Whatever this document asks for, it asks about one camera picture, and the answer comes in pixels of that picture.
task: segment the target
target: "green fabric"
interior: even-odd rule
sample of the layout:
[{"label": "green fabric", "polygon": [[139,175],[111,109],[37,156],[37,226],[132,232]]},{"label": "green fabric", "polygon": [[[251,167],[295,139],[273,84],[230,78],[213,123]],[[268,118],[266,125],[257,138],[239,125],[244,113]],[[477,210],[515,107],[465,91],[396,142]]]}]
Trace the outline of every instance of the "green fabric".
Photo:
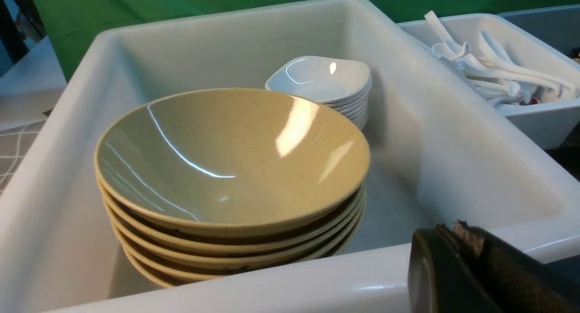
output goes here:
[{"label": "green fabric", "polygon": [[[302,0],[34,0],[68,80],[97,34],[158,20],[242,10]],[[439,16],[499,13],[580,3],[580,0],[370,0],[395,22]]]}]

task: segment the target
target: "white ladle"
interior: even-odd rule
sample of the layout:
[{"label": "white ladle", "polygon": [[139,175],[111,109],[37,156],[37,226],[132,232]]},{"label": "white ladle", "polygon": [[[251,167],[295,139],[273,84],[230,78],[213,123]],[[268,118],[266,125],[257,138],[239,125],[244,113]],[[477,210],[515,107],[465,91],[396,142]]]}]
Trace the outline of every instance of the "white ladle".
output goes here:
[{"label": "white ladle", "polygon": [[480,80],[469,80],[474,86],[484,88],[494,92],[501,92],[508,96],[517,96],[520,93],[520,84],[514,81],[499,80],[500,83],[493,83]]},{"label": "white ladle", "polygon": [[520,67],[516,65],[509,57],[505,49],[495,40],[492,36],[487,34],[485,31],[481,31],[479,34],[479,47],[483,55],[489,60],[491,64],[495,67],[506,70],[508,72],[525,74],[531,77],[542,78],[550,82],[556,82],[565,86],[570,90],[572,98],[578,96],[578,89],[574,84],[568,82],[562,78],[551,76],[542,72],[537,72],[526,67]]}]

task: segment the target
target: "stack of white dishes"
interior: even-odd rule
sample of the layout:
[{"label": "stack of white dishes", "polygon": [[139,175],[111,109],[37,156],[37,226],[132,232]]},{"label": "stack of white dishes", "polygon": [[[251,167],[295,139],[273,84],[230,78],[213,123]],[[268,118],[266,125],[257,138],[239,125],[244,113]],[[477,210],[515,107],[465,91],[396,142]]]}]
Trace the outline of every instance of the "stack of white dishes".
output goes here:
[{"label": "stack of white dishes", "polygon": [[145,104],[95,152],[116,237],[163,287],[336,255],[363,219],[369,163],[344,116],[254,89]]},{"label": "stack of white dishes", "polygon": [[368,119],[371,69],[359,61],[317,56],[292,59],[266,82],[280,91],[319,102],[350,119],[362,129]]}]

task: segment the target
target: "white plastic bin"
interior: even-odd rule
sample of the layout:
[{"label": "white plastic bin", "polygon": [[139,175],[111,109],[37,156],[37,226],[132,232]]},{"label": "white plastic bin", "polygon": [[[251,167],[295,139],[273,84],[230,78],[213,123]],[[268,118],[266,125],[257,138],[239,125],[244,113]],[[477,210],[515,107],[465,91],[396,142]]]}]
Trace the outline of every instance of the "white plastic bin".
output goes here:
[{"label": "white plastic bin", "polygon": [[[580,86],[580,65],[504,18],[491,14],[467,14],[442,18],[441,21],[455,41],[460,44],[468,41],[476,55],[481,55],[477,42],[479,32],[485,30],[501,43],[514,63]],[[424,20],[398,26],[429,47],[441,42]],[[541,148],[557,148],[580,121],[580,98],[549,98],[543,96],[541,88],[536,96],[543,104],[502,108],[501,114]]]},{"label": "white plastic bin", "polygon": [[[367,213],[348,254],[146,293],[155,288],[125,260],[102,208],[100,134],[161,96],[263,88],[301,55],[364,61],[373,75]],[[367,0],[100,34],[0,197],[0,312],[100,301],[66,311],[403,313],[412,232],[456,218],[543,262],[580,253],[578,182],[441,68]]]}]

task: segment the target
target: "white plastic spoon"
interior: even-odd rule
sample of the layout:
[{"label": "white plastic spoon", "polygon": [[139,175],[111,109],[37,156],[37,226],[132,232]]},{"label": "white plastic spoon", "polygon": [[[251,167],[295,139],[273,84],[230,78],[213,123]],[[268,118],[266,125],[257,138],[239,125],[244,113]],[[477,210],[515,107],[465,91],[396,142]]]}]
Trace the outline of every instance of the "white plastic spoon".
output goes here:
[{"label": "white plastic spoon", "polygon": [[504,70],[492,69],[486,67],[484,70],[477,69],[471,65],[466,65],[464,68],[464,74],[468,77],[486,77],[486,78],[498,78],[500,80],[511,80],[516,82],[527,82],[541,86],[545,89],[552,89],[557,94],[560,94],[560,85],[542,78],[532,77],[524,74],[510,73]]},{"label": "white plastic spoon", "polygon": [[516,65],[509,57],[508,53],[503,49],[497,40],[492,36],[487,34],[485,31],[480,31],[479,34],[479,47],[484,56],[493,64],[495,67],[506,70],[512,73],[525,74],[531,77],[543,78],[551,82],[556,82],[565,86],[571,92],[571,98],[576,98],[578,96],[578,88],[571,82],[568,82],[562,78],[551,76],[542,72],[537,72],[526,67],[520,67]]},{"label": "white plastic spoon", "polygon": [[524,101],[524,97],[523,96],[502,96],[500,98],[495,98],[495,99],[491,99],[491,100],[487,100],[487,102],[492,105],[493,107],[502,104],[504,102],[509,102],[511,104],[514,103],[519,103]]},{"label": "white plastic spoon", "polygon": [[469,80],[474,86],[494,92],[503,92],[508,96],[517,96],[520,93],[520,84],[514,81],[500,80],[500,83],[493,83],[480,80]]}]

